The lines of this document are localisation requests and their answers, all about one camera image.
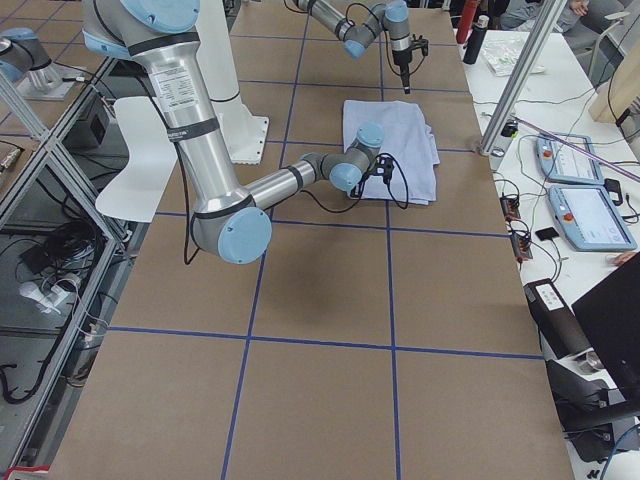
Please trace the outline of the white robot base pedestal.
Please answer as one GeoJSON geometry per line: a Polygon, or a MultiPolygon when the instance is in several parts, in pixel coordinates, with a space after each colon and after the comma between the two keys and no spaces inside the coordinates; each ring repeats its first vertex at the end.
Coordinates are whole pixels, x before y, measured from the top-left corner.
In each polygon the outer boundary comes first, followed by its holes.
{"type": "Polygon", "coordinates": [[[231,161],[257,165],[269,119],[253,115],[242,100],[222,1],[200,2],[196,29],[200,38],[196,57],[231,161]]]}

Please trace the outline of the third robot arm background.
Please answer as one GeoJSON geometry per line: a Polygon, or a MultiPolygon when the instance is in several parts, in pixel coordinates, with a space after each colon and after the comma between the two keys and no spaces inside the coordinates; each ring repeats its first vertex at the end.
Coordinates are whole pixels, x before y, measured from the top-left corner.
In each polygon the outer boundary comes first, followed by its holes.
{"type": "Polygon", "coordinates": [[[86,81],[81,71],[55,64],[35,32],[26,27],[1,33],[1,72],[29,100],[62,101],[73,85],[86,81]]]}

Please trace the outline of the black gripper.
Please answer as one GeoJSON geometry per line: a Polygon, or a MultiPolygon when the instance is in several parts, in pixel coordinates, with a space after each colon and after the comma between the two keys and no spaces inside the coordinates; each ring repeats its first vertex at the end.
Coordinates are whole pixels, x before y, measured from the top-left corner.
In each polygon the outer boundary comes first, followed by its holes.
{"type": "Polygon", "coordinates": [[[423,57],[428,55],[429,41],[422,35],[409,34],[402,38],[390,38],[393,64],[400,75],[405,94],[411,93],[410,64],[413,52],[419,50],[423,57]]]}
{"type": "Polygon", "coordinates": [[[391,154],[378,154],[370,168],[363,174],[360,182],[350,192],[351,198],[361,198],[366,181],[370,177],[380,177],[383,184],[390,188],[393,178],[395,158],[391,154]]]}

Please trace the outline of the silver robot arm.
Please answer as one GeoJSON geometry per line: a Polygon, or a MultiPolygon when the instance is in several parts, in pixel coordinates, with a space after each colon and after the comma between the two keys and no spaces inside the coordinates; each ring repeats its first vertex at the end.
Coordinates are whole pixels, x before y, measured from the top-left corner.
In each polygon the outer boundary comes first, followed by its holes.
{"type": "Polygon", "coordinates": [[[411,33],[409,7],[405,1],[390,1],[361,6],[368,13],[360,24],[340,12],[330,1],[293,1],[299,13],[317,20],[343,43],[345,51],[354,59],[360,58],[367,48],[384,37],[389,49],[387,60],[392,72],[400,78],[405,94],[411,92],[411,77],[420,68],[429,53],[429,41],[411,33]]]}
{"type": "Polygon", "coordinates": [[[383,144],[381,126],[365,122],[346,151],[310,153],[247,186],[236,177],[223,138],[199,48],[228,46],[222,8],[201,1],[85,1],[83,35],[99,54],[131,60],[146,71],[159,102],[168,140],[186,163],[196,193],[189,233],[197,247],[233,264],[247,264],[272,236],[268,208],[305,186],[328,180],[351,192],[374,170],[383,144]]]}

